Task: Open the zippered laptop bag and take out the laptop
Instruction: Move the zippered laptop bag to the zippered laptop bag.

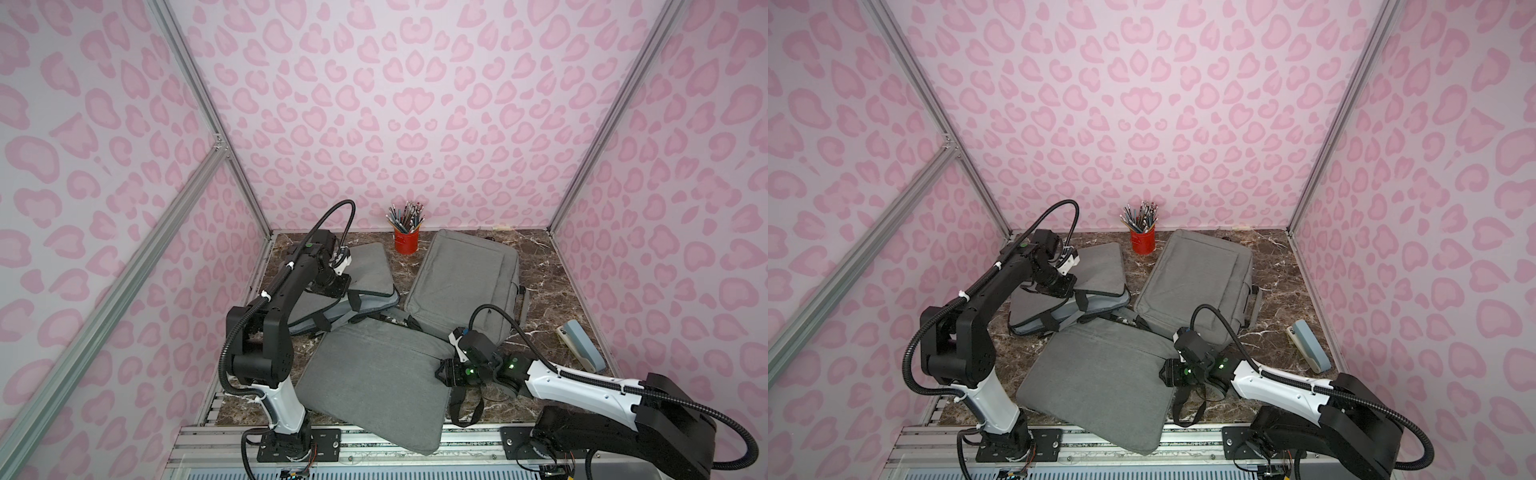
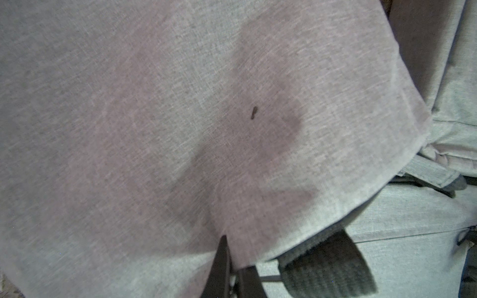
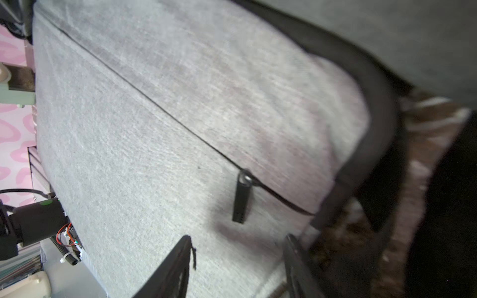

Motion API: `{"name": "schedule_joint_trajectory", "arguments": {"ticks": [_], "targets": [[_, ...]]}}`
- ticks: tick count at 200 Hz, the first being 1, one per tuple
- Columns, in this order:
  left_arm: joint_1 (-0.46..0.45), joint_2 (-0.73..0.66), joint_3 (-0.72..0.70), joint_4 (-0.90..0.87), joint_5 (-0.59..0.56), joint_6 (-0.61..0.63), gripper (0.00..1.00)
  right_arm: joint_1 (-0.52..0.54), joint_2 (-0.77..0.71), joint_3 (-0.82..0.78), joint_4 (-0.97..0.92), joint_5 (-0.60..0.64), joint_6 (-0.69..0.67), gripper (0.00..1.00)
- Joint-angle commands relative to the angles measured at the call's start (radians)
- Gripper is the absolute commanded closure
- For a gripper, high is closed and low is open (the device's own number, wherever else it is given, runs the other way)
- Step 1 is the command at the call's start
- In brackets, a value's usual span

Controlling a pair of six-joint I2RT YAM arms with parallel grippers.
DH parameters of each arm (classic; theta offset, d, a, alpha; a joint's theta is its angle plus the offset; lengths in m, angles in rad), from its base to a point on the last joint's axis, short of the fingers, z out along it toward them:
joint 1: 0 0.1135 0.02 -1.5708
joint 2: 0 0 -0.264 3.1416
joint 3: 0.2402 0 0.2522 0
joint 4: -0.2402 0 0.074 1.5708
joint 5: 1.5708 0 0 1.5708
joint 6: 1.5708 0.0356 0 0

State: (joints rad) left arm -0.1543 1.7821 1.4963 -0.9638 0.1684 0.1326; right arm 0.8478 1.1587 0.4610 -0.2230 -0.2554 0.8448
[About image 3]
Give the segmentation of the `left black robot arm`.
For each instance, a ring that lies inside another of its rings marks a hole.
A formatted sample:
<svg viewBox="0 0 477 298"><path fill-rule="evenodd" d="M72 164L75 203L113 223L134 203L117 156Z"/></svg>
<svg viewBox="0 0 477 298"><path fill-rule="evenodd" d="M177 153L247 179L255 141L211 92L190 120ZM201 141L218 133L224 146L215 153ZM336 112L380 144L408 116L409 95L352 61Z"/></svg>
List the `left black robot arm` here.
<svg viewBox="0 0 477 298"><path fill-rule="evenodd" d="M82 243L54 192L35 189L3 189L1 194L31 193L44 198L34 204L12 207L1 203L1 260L19 255L19 246L27 247L49 239L72 266L81 261Z"/></svg>

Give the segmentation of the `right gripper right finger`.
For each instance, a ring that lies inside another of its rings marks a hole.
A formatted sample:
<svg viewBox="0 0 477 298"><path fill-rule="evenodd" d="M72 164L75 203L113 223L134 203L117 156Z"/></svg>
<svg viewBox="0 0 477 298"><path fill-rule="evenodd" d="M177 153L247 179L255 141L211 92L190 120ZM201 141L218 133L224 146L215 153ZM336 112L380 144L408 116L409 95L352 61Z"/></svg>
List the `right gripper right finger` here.
<svg viewBox="0 0 477 298"><path fill-rule="evenodd" d="M296 237L288 234L283 243L283 260L291 298L325 298L311 268L312 261Z"/></svg>

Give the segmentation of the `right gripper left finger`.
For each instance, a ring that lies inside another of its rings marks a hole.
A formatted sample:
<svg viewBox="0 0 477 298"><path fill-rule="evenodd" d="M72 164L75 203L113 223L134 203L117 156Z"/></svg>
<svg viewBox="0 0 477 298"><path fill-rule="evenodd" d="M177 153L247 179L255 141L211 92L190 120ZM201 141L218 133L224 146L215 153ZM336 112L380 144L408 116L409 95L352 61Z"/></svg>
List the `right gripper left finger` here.
<svg viewBox="0 0 477 298"><path fill-rule="evenodd" d="M185 298L191 268L196 269L196 248L184 235L133 298Z"/></svg>

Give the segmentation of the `grey laptop sleeve top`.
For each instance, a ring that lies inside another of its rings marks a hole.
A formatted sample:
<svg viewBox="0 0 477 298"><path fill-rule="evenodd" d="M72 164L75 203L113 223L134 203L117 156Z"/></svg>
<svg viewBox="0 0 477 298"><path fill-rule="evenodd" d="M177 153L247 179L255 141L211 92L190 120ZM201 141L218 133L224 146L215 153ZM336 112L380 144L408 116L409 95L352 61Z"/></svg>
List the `grey laptop sleeve top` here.
<svg viewBox="0 0 477 298"><path fill-rule="evenodd" d="M341 36L407 82L477 106L475 1L267 1Z"/></svg>

